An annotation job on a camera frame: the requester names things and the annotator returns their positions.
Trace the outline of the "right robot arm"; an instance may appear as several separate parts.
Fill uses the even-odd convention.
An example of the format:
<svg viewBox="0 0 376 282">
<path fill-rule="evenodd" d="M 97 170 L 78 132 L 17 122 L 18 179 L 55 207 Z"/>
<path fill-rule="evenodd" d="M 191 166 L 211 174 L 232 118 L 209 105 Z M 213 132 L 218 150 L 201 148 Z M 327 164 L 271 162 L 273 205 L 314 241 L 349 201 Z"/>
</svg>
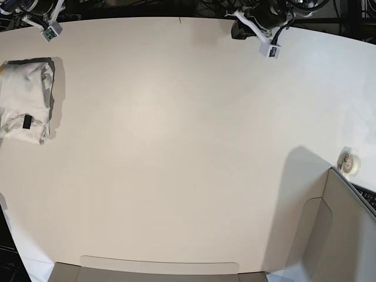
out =
<svg viewBox="0 0 376 282">
<path fill-rule="evenodd" d="M 16 18 L 24 23 L 45 31 L 54 21 L 64 6 L 62 1 L 1 1 L 1 28 L 16 26 Z"/>
</svg>

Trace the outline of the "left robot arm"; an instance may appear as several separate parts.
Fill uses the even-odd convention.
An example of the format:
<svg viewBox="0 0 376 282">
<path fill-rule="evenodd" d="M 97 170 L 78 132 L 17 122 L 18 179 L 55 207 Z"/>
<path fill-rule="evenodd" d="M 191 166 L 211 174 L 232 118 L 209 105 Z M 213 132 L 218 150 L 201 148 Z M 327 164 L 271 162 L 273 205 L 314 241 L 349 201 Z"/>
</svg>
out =
<svg viewBox="0 0 376 282">
<path fill-rule="evenodd" d="M 231 37 L 245 40 L 258 37 L 263 43 L 276 45 L 284 29 L 289 28 L 296 16 L 308 17 L 328 4 L 328 1 L 247 1 L 227 11 L 235 17 Z"/>
</svg>

